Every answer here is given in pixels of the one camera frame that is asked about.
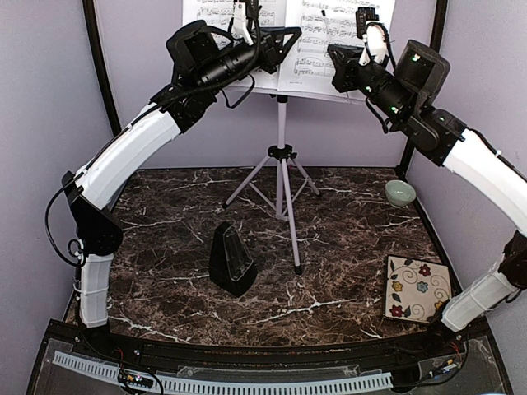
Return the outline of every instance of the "red flower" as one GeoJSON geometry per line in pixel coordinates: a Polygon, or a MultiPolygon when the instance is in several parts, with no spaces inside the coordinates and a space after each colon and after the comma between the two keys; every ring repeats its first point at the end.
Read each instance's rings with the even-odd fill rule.
{"type": "Polygon", "coordinates": [[[430,268],[428,267],[428,265],[424,264],[421,266],[421,268],[419,269],[419,274],[421,274],[423,277],[428,277],[431,275],[430,273],[430,268]]]}
{"type": "Polygon", "coordinates": [[[392,317],[403,317],[403,306],[396,306],[395,304],[389,310],[392,313],[392,317]]]}

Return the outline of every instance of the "wall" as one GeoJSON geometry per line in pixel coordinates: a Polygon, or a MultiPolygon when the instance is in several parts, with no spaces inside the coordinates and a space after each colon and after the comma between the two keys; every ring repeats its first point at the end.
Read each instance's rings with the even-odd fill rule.
{"type": "MultiPolygon", "coordinates": [[[[172,63],[165,42],[180,27],[182,2],[98,1],[100,30],[120,118],[125,124],[170,82],[172,63]]],[[[435,0],[397,0],[392,25],[398,56],[409,38],[428,43],[435,0]]],[[[399,135],[384,136],[364,105],[291,99],[288,139],[304,165],[395,166],[403,151],[399,135]]],[[[277,105],[253,94],[235,111],[221,102],[146,167],[255,165],[276,143],[277,105]]]]}
{"type": "MultiPolygon", "coordinates": [[[[452,72],[438,107],[449,109],[527,173],[527,2],[452,0],[442,54],[452,72]]],[[[487,271],[513,235],[514,226],[481,193],[422,156],[409,179],[435,225],[464,286],[487,271]]],[[[516,393],[527,393],[527,303],[489,314],[516,393]]]]}
{"type": "MultiPolygon", "coordinates": [[[[72,292],[45,205],[111,136],[85,30],[81,1],[0,0],[0,393],[25,393],[47,323],[72,292]]],[[[75,235],[65,199],[51,224],[59,245],[75,235]]]]}

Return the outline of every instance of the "metronome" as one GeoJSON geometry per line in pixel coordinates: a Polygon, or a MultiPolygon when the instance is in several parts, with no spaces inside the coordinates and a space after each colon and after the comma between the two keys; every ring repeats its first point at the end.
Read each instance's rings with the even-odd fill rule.
{"type": "Polygon", "coordinates": [[[250,289],[258,275],[238,230],[228,222],[214,232],[208,274],[214,284],[237,298],[250,289]]]}

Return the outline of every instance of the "sheet music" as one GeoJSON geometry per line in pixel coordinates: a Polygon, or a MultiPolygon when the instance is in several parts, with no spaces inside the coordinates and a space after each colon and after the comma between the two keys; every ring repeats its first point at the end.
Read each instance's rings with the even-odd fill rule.
{"type": "MultiPolygon", "coordinates": [[[[265,26],[284,26],[286,23],[286,0],[259,0],[262,7],[259,13],[259,22],[265,26]]],[[[185,0],[183,2],[183,25],[203,19],[208,25],[227,30],[234,14],[232,0],[185,0]]],[[[220,46],[226,44],[226,39],[219,39],[220,46]]],[[[263,89],[278,88],[279,72],[269,75],[258,70],[252,73],[256,86],[263,89]]],[[[233,86],[249,87],[251,80],[245,78],[233,86]]]]}
{"type": "Polygon", "coordinates": [[[395,0],[296,0],[287,2],[286,26],[300,26],[303,34],[280,71],[280,91],[309,92],[345,100],[364,99],[360,92],[339,94],[331,81],[335,74],[329,44],[363,46],[357,38],[355,12],[375,7],[389,29],[395,0]]]}

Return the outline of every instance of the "small ceramic bowl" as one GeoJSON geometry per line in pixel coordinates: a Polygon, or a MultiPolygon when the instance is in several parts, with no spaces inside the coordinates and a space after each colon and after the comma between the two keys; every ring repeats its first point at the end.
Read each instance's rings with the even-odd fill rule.
{"type": "Polygon", "coordinates": [[[394,179],[386,183],[386,197],[389,204],[400,208],[412,203],[416,199],[417,193],[412,185],[394,179]]]}

